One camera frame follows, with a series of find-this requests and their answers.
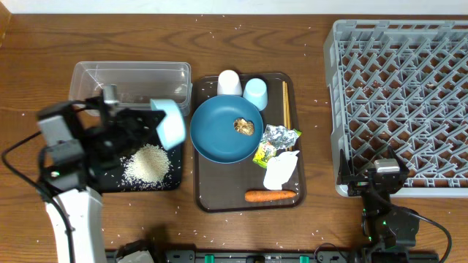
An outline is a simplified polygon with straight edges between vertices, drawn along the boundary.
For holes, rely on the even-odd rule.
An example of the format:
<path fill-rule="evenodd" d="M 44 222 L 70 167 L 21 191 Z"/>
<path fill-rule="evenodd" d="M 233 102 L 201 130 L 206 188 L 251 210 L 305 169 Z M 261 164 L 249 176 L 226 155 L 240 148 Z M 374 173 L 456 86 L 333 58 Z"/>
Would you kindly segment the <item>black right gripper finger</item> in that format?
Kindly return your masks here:
<path fill-rule="evenodd" d="M 337 185 L 348 185 L 353 180 L 349 162 L 344 150 L 340 150 L 339 172 L 336 179 Z"/>
<path fill-rule="evenodd" d="M 382 173 L 384 174 L 399 174 L 399 175 L 408 175 L 409 174 L 409 169 L 405 165 L 405 163 L 398 157 L 398 155 L 395 153 L 394 149 L 390 145 L 387 146 L 387 152 L 388 152 L 388 157 L 387 159 L 395 159 L 397 160 L 399 167 L 400 167 L 400 172 L 394 172 L 394 173 Z"/>

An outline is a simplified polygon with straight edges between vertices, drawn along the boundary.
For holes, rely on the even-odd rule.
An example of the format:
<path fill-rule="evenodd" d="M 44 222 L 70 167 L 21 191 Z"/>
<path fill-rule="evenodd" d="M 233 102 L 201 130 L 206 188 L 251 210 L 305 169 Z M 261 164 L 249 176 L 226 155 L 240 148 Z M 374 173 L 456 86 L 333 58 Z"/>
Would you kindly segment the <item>light blue bowl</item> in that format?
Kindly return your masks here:
<path fill-rule="evenodd" d="M 150 105 L 152 111 L 165 113 L 156 128 L 162 147 L 171 150 L 180 145 L 186 139 L 186 128 L 178 105 L 171 99 L 151 99 Z"/>

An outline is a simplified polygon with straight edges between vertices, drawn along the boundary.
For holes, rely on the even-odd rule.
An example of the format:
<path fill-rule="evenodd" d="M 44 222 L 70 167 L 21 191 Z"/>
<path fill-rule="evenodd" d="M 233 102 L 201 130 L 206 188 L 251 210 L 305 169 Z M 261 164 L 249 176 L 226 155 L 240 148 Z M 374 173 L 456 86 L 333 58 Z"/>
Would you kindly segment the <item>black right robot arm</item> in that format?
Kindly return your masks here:
<path fill-rule="evenodd" d="M 348 254 L 348 262 L 408 262 L 408 248 L 416 245 L 419 220 L 412 216 L 415 211 L 397 207 L 390 200 L 403 187 L 409 169 L 392 148 L 388 155 L 376 160 L 365 175 L 352 175 L 344 151 L 340 151 L 337 183 L 347 186 L 349 197 L 362 198 L 361 227 L 369 239 L 369 244 Z"/>

